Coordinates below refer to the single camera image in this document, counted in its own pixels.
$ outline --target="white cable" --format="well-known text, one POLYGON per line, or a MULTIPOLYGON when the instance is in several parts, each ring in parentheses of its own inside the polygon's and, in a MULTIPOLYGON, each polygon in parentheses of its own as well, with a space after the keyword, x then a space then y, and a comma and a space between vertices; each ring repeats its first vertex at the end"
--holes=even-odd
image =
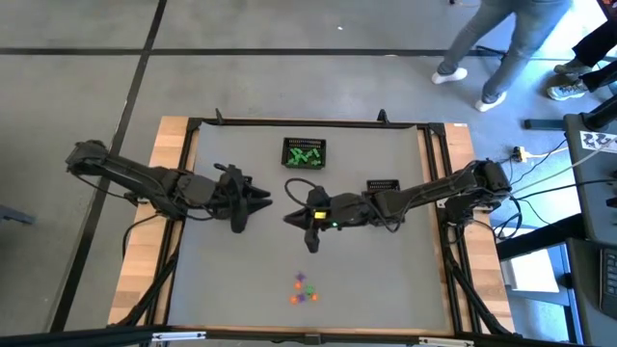
POLYGON ((566 168, 566 169, 564 169, 564 170, 562 170, 562 171, 560 171, 560 172, 558 172, 558 173, 552 174, 552 175, 550 175, 550 176, 548 176, 548 177, 546 177, 546 178, 542 178, 542 179, 540 179, 540 180, 538 180, 538 181, 535 181, 535 182, 533 182, 533 183, 527 184, 527 185, 526 185, 526 186, 524 186, 523 188, 518 189, 518 190, 516 190, 516 191, 512 192, 512 194, 513 194, 513 195, 514 195, 514 194, 517 194, 517 193, 519 193, 519 192, 521 192, 521 191, 523 191, 523 190, 525 190, 525 189, 527 189, 527 188, 531 188, 531 187, 533 187, 534 185, 536 185, 536 184, 538 184, 538 183, 542 183, 542 182, 544 182, 544 181, 546 181, 546 180, 549 180, 549 179, 551 179, 551 178, 553 178, 553 177, 556 177, 556 176, 558 176, 558 175, 560 175, 560 174, 563 174, 563 173, 565 173, 566 171, 568 171, 569 169, 573 169, 573 168, 577 167, 578 165, 580 165, 580 164, 582 164, 582 163, 586 162, 587 160, 591 159, 594 155, 596 155, 596 154, 600 153, 600 151, 602 151, 603 149, 605 149, 605 148, 609 147, 609 146, 610 146, 612 143, 614 143, 615 141, 617 141, 617 136, 615 136, 614 138, 612 138, 612 140, 610 140, 610 141, 609 141, 609 142, 607 142, 606 144, 602 145, 600 148, 598 148, 598 149, 594 150, 593 152, 589 153, 589 155, 587 155, 586 157, 584 157, 584 158, 582 158, 582 159, 578 160, 577 162, 575 162, 574 164, 572 164, 572 165, 571 165, 571 166, 569 166, 568 168, 566 168))

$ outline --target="person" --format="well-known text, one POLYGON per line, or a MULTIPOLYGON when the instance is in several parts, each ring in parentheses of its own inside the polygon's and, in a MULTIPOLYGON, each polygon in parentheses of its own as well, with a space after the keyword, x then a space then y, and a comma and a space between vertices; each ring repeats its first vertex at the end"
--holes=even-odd
POLYGON ((482 0, 478 12, 445 53, 443 62, 432 77, 433 83, 464 79, 468 73, 459 67, 461 60, 480 38, 514 13, 516 26, 508 53, 501 66, 484 84, 482 96, 475 103, 475 108, 480 112, 496 107, 505 100, 507 90, 571 4, 571 0, 482 0))
POLYGON ((617 81, 617 62, 592 72, 593 66, 615 45, 617 45, 617 27, 610 21, 584 37, 572 48, 576 54, 575 58, 554 68, 555 73, 578 75, 578 79, 572 83, 548 88, 549 97, 557 101, 581 97, 587 92, 594 92, 599 87, 617 81))

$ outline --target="gray floor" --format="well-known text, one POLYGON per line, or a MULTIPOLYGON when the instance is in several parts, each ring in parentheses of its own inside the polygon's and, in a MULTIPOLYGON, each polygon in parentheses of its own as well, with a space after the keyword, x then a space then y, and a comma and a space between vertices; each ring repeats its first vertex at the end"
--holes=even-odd
MULTIPOLYGON (((602 15, 588 3, 576 0, 575 11, 559 25, 539 58, 569 58, 569 46, 601 23, 602 15)), ((154 0, 1 2, 0 46, 139 48, 155 7, 154 0)), ((175 0, 168 4, 155 46, 446 49, 473 12, 448 7, 445 0, 388 0, 379 6, 344 0, 175 0), (434 29, 437 21, 450 24, 434 29)), ((512 23, 509 18, 482 43, 505 48, 512 23)), ((556 82, 550 74, 556 61, 537 60, 503 105, 478 114, 471 105, 498 60, 467 58, 463 66, 469 69, 468 79, 434 86, 429 78, 439 61, 152 57, 121 154, 146 163, 162 116, 210 117, 219 107, 227 117, 373 120, 385 108, 392 120, 466 122, 478 158, 503 158, 511 146, 541 153, 563 138, 558 132, 524 131, 521 120, 589 111, 610 96, 600 90, 581 99, 550 101, 543 89, 556 82)), ((0 203, 38 218, 32 227, 0 225, 0 334, 45 329, 92 196, 91 188, 65 173, 64 159, 76 141, 110 142, 136 65, 137 57, 0 56, 0 203)), ((525 181, 555 172, 568 161, 567 153, 556 154, 525 181)), ((514 176, 529 168, 530 164, 516 165, 514 176)), ((565 175, 547 187, 570 180, 565 175)), ((577 205, 573 202, 567 211, 550 206, 575 198, 570 191, 533 202, 546 220, 553 221, 575 212, 577 205)), ((542 224, 523 208, 527 225, 542 224)), ((107 199, 68 328, 105 325, 121 267, 121 234, 133 214, 128 203, 107 199)), ((506 205, 492 218, 499 221, 511 214, 512 207, 506 205)), ((518 318, 517 327, 536 316, 518 318)), ((536 325, 527 325, 530 336, 559 338, 533 332, 536 325)))

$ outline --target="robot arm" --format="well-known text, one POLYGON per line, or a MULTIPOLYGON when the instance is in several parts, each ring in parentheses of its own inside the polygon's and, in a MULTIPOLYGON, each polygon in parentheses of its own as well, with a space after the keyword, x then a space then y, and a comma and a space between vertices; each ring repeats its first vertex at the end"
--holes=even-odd
POLYGON ((509 197, 510 191, 510 183, 499 164, 490 160, 474 161, 448 177, 401 192, 343 193, 330 197, 323 187, 313 186, 304 207, 288 214, 284 220, 303 229, 308 250, 317 253, 319 230, 373 225, 385 226, 390 232, 396 232, 405 213, 411 208, 444 199, 447 222, 466 225, 473 218, 473 208, 496 209, 509 197))
POLYGON ((77 143, 67 158, 67 170, 76 175, 108 178, 129 190, 124 197, 137 205, 147 199, 161 215, 172 220, 192 217, 190 209, 206 210, 213 218, 230 219, 231 230, 242 232, 248 216, 272 203, 270 193, 255 188, 252 178, 233 165, 221 170, 218 182, 207 177, 162 167, 149 168, 108 152, 100 141, 77 143))

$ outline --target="metal bracket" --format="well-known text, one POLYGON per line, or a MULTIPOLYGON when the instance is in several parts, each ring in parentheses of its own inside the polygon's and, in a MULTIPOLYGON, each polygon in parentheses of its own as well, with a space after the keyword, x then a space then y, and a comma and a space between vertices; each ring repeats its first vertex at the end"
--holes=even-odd
POLYGON ((473 341, 435 337, 421 337, 418 344, 435 347, 473 347, 473 341))
POLYGON ((377 115, 377 121, 380 121, 383 124, 389 124, 388 114, 386 113, 386 110, 379 110, 379 115, 377 115))
POLYGON ((428 128, 433 130, 437 136, 445 136, 445 125, 443 123, 428 123, 428 128))
POLYGON ((305 344, 309 346, 320 345, 321 334, 305 334, 305 344))
POLYGON ((154 333, 152 342, 165 341, 190 341, 205 339, 205 332, 182 332, 182 333, 154 333))
POLYGON ((223 121, 223 115, 221 115, 221 111, 219 111, 218 108, 214 109, 214 112, 216 112, 216 121, 218 125, 223 125, 224 121, 223 121))
POLYGON ((201 118, 190 118, 189 122, 186 124, 186 131, 192 132, 200 128, 203 119, 201 118))

